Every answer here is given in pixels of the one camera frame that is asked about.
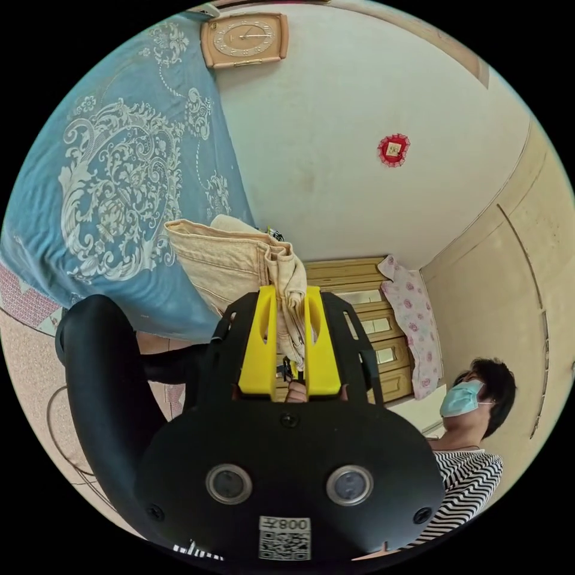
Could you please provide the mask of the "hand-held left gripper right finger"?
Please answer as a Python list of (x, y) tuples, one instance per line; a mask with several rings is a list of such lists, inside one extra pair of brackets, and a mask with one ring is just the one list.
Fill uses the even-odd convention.
[(304, 298), (304, 380), (307, 398), (336, 397), (341, 382), (320, 288)]

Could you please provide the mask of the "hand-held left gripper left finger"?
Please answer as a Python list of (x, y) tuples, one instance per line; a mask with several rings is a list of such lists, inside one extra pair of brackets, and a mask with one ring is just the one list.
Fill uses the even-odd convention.
[(250, 322), (238, 387), (247, 397), (273, 400), (277, 372), (277, 298), (273, 286), (260, 288)]

